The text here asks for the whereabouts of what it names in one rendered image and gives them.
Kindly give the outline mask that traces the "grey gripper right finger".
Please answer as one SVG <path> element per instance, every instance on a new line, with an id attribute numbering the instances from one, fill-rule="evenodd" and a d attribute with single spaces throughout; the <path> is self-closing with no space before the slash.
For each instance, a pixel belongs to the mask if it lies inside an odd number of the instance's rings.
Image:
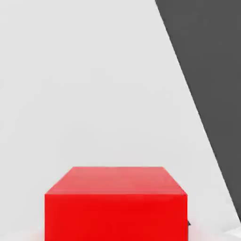
<path id="1" fill-rule="evenodd" d="M 216 237 L 188 221 L 188 241 L 216 241 Z"/>

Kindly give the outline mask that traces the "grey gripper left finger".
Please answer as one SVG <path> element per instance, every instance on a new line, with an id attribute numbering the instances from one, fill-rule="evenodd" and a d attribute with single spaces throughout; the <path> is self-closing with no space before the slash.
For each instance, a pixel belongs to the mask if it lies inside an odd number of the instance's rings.
<path id="1" fill-rule="evenodd" d="M 21 235 L 20 241 L 45 241 L 43 230 L 25 232 Z"/>

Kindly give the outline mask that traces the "small red cube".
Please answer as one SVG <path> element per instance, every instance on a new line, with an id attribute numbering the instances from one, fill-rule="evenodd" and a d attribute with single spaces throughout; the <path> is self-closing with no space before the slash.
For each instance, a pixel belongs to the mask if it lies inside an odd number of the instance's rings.
<path id="1" fill-rule="evenodd" d="M 44 197 L 44 241 L 188 241 L 188 196 L 163 167 L 73 167 Z"/>

